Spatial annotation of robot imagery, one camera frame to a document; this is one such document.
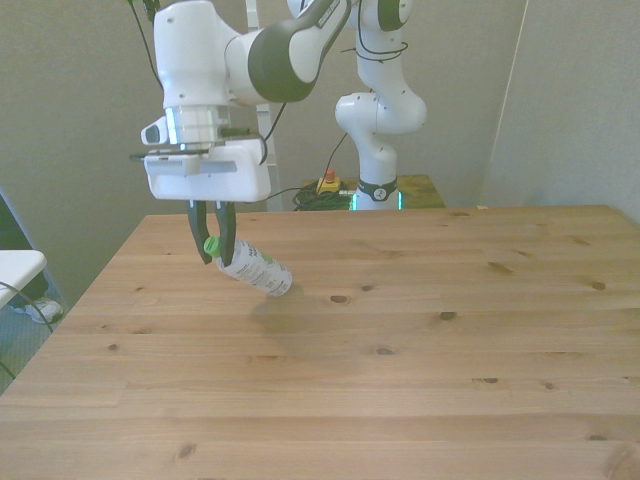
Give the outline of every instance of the green bottle cap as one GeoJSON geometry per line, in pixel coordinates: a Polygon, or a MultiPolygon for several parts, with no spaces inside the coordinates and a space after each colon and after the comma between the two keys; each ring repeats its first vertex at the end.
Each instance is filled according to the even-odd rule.
{"type": "Polygon", "coordinates": [[[220,237],[209,237],[204,242],[204,251],[213,258],[220,258],[220,237]]]}

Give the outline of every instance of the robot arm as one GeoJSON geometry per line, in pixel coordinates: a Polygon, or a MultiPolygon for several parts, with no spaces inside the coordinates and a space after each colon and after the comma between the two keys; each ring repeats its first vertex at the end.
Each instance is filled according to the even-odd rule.
{"type": "MultiPolygon", "coordinates": [[[[145,6],[157,4],[145,1],[145,6]]],[[[230,126],[229,107],[306,98],[325,55],[346,24],[350,0],[312,0],[295,19],[240,35],[209,0],[175,3],[154,13],[158,75],[165,115],[141,134],[145,145],[170,143],[174,151],[144,157],[152,194],[188,200],[198,251],[209,236],[206,201],[216,202],[224,265],[233,258],[233,202],[254,202],[270,193],[264,140],[230,126]]]]}
{"type": "Polygon", "coordinates": [[[356,29],[358,73],[372,90],[342,97],[336,108],[336,120],[360,156],[360,209],[398,208],[397,154],[377,134],[415,132],[427,119],[427,107],[407,85],[402,66],[402,27],[412,8],[412,0],[361,0],[349,19],[356,29]]]}

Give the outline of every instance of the cable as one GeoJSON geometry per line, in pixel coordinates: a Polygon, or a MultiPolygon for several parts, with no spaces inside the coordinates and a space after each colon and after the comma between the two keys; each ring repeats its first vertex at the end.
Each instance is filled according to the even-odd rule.
{"type": "MultiPolygon", "coordinates": [[[[324,175],[322,176],[322,180],[318,180],[317,182],[312,183],[311,185],[307,185],[300,189],[300,191],[293,197],[293,204],[296,206],[294,209],[296,212],[300,210],[339,210],[347,205],[349,205],[350,200],[348,197],[342,197],[338,192],[323,192],[321,194],[317,194],[316,192],[322,188],[324,185],[324,179],[327,176],[327,172],[331,167],[331,162],[335,157],[338,149],[344,143],[347,138],[347,133],[345,133],[336,148],[331,152],[331,156],[329,157],[329,161],[327,162],[327,167],[324,170],[324,175]]],[[[342,183],[340,186],[341,190],[346,190],[347,185],[342,183]]]]}
{"type": "Polygon", "coordinates": [[[0,285],[2,285],[5,288],[8,288],[9,290],[11,290],[13,293],[15,293],[16,295],[20,295],[23,300],[25,300],[29,305],[31,305],[33,308],[35,308],[36,312],[38,312],[38,315],[40,315],[40,318],[42,319],[42,321],[44,322],[44,324],[47,326],[47,328],[49,329],[49,331],[51,333],[53,333],[53,328],[51,328],[51,324],[49,323],[49,320],[47,320],[47,317],[45,317],[42,313],[42,310],[40,310],[38,308],[38,306],[33,302],[33,300],[31,300],[29,297],[27,297],[24,293],[22,293],[20,290],[18,290],[16,287],[9,285],[8,283],[4,283],[4,282],[0,282],[0,285]]]}
{"type": "Polygon", "coordinates": [[[0,362],[0,368],[2,368],[5,372],[9,374],[9,376],[11,377],[11,380],[16,379],[16,376],[11,372],[11,370],[9,370],[9,367],[7,367],[4,363],[0,362]]]}
{"type": "Polygon", "coordinates": [[[269,145],[267,145],[267,139],[264,138],[262,135],[260,135],[260,133],[258,132],[253,132],[253,135],[262,141],[262,148],[264,148],[264,155],[262,155],[262,160],[260,160],[260,165],[264,165],[264,162],[267,161],[267,157],[269,156],[269,145]]]}
{"type": "Polygon", "coordinates": [[[267,136],[264,137],[265,140],[269,140],[271,138],[271,135],[273,134],[273,131],[276,129],[276,125],[278,125],[278,122],[280,121],[280,117],[282,116],[282,113],[284,112],[285,107],[287,106],[287,103],[283,103],[282,107],[280,107],[280,111],[278,112],[278,115],[276,116],[276,119],[273,122],[273,125],[271,125],[271,130],[269,130],[269,133],[267,133],[267,136]]]}
{"type": "Polygon", "coordinates": [[[370,53],[372,55],[391,55],[393,53],[397,54],[395,57],[385,58],[384,60],[380,60],[380,59],[377,59],[377,58],[376,59],[367,58],[367,57],[364,57],[364,56],[358,54],[358,56],[360,58],[362,58],[363,60],[369,60],[369,61],[372,61],[372,62],[383,63],[383,62],[388,62],[390,60],[395,60],[400,55],[402,55],[402,52],[404,52],[407,48],[409,48],[409,44],[407,42],[402,42],[402,48],[399,48],[398,50],[389,50],[388,52],[376,52],[376,51],[373,51],[373,50],[369,50],[367,48],[367,46],[364,44],[364,41],[362,40],[362,2],[360,2],[358,4],[358,38],[360,40],[360,45],[362,45],[362,48],[364,48],[364,50],[367,53],[370,53]]]}
{"type": "Polygon", "coordinates": [[[336,148],[333,149],[333,152],[331,153],[331,156],[329,157],[329,163],[327,163],[327,168],[324,169],[324,175],[322,176],[322,182],[320,183],[320,186],[318,187],[318,190],[320,190],[322,188],[322,185],[324,185],[324,179],[327,176],[327,172],[329,171],[329,167],[331,166],[331,162],[333,161],[333,157],[335,156],[336,152],[340,148],[340,145],[342,145],[342,143],[347,138],[347,135],[349,135],[349,134],[345,133],[343,135],[342,139],[338,142],[338,145],[336,145],[336,148]]]}
{"type": "Polygon", "coordinates": [[[287,192],[293,192],[293,191],[300,191],[302,190],[302,187],[295,187],[295,188],[285,188],[284,190],[282,190],[281,192],[278,193],[274,193],[273,195],[271,195],[270,197],[265,198],[266,200],[271,200],[272,198],[276,198],[280,195],[282,195],[283,193],[287,193],[287,192]]]}
{"type": "Polygon", "coordinates": [[[144,30],[142,30],[142,25],[140,24],[140,18],[138,18],[138,12],[136,12],[136,7],[133,6],[133,0],[127,0],[129,6],[131,7],[131,11],[133,12],[133,16],[136,19],[136,23],[138,24],[138,30],[140,30],[140,35],[142,36],[142,42],[144,43],[144,49],[147,51],[147,58],[149,59],[149,65],[151,66],[151,72],[153,72],[153,76],[156,78],[158,85],[160,88],[164,90],[162,86],[162,82],[160,81],[160,77],[158,77],[158,73],[156,72],[155,67],[153,66],[153,59],[151,58],[151,51],[149,50],[149,44],[147,43],[147,37],[144,34],[144,30]]]}

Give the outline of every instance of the sneaker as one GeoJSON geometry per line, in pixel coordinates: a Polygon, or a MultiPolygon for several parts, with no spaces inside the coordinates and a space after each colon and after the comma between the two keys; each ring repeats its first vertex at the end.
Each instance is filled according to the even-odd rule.
{"type": "MultiPolygon", "coordinates": [[[[64,309],[58,302],[47,297],[40,297],[33,303],[40,309],[42,315],[44,315],[49,323],[54,323],[59,320],[60,317],[62,317],[62,313],[64,312],[64,309]]],[[[27,305],[22,308],[14,308],[13,311],[29,315],[31,317],[31,320],[33,320],[34,322],[44,324],[44,322],[42,321],[42,317],[40,317],[40,314],[35,308],[33,308],[32,305],[27,305]]]]}

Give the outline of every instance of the gray wall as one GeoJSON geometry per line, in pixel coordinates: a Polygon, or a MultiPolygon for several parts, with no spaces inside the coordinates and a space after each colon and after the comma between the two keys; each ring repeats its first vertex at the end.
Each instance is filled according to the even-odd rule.
{"type": "MultiPolygon", "coordinates": [[[[425,99],[429,119],[423,131],[389,142],[398,151],[399,172],[430,175],[449,206],[476,205],[480,196],[524,6],[525,0],[420,0],[405,29],[406,78],[425,99]]],[[[290,17],[284,0],[259,0],[258,7],[263,26],[290,17]]],[[[283,188],[322,175],[343,135],[335,123],[336,102],[366,89],[355,55],[340,53],[354,45],[355,33],[345,30],[314,92],[290,104],[282,117],[275,142],[283,188]]],[[[350,140],[334,166],[341,176],[358,175],[350,140]]]]}
{"type": "MultiPolygon", "coordinates": [[[[246,29],[244,2],[215,3],[246,29]]],[[[1,16],[0,188],[73,304],[145,215],[184,211],[128,160],[162,95],[123,0],[3,0],[1,16]]]]}
{"type": "Polygon", "coordinates": [[[484,192],[640,222],[640,3],[530,0],[484,192]]]}

